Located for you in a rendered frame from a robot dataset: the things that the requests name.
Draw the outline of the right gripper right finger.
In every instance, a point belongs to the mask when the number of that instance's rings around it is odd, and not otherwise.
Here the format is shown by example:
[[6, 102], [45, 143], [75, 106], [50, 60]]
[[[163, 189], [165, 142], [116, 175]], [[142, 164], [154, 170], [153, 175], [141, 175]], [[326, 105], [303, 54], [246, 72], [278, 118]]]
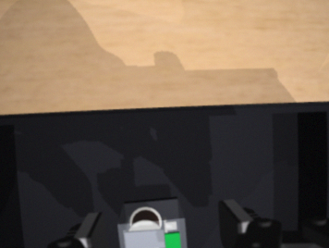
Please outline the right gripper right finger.
[[234, 199], [219, 201], [218, 211], [224, 248], [329, 248], [327, 217], [304, 219], [302, 230], [282, 230], [281, 222], [261, 218]]

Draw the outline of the black parts tray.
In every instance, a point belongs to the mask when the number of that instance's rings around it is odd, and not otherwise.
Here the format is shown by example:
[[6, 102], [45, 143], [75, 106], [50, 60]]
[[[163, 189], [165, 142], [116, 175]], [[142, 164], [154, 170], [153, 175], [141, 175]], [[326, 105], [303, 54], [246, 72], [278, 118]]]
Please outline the black parts tray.
[[99, 212], [108, 248], [120, 248], [123, 203], [168, 197], [188, 248], [224, 248], [221, 200], [282, 230], [329, 218], [329, 101], [11, 114], [0, 125], [0, 248], [47, 248]]

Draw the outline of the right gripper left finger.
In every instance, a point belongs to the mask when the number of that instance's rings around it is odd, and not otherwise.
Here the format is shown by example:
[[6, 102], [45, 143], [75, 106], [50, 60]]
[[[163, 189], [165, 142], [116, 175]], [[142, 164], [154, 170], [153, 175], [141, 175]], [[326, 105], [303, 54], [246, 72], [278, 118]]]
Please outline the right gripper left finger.
[[[85, 245], [85, 246], [84, 246]], [[104, 213], [89, 213], [84, 221], [73, 226], [65, 238], [47, 248], [108, 248]]]

